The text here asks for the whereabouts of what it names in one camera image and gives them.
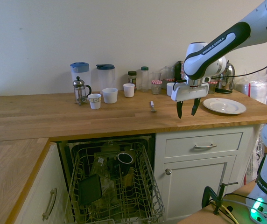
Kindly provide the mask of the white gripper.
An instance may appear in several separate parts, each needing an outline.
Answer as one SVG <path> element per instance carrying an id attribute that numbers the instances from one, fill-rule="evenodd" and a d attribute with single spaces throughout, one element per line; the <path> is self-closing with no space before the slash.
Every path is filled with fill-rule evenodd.
<path id="1" fill-rule="evenodd" d="M 196 87 L 190 87 L 186 83 L 175 83 L 171 94 L 171 99 L 176 103 L 178 118 L 182 118 L 183 101 L 194 99 L 191 115 L 194 116 L 199 107 L 202 97 L 205 97 L 209 91 L 209 84 L 203 83 Z"/>

